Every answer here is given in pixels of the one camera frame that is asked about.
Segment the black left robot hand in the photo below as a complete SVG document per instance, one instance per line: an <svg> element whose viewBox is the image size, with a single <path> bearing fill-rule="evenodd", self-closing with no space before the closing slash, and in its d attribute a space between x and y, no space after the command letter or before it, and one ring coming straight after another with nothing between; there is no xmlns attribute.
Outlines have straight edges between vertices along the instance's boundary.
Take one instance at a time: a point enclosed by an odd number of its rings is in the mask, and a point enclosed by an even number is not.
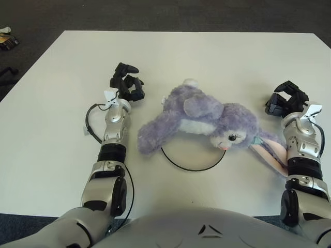
<svg viewBox="0 0 331 248"><path fill-rule="evenodd" d="M115 73L110 79L110 87L118 90L118 97L127 101L139 101L144 99L145 92L142 86L144 83L131 74L139 73L138 68L119 63L115 69Z"/></svg>

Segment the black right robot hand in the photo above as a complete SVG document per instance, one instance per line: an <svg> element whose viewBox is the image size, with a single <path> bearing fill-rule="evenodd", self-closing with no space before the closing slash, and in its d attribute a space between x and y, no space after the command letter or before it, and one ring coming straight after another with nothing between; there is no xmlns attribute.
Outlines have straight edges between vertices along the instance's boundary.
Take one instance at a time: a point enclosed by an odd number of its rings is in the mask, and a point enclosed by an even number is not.
<svg viewBox="0 0 331 248"><path fill-rule="evenodd" d="M302 112L309 97L305 92L292 83L286 81L276 87L273 94L265 104L265 113L285 118L291 113Z"/></svg>

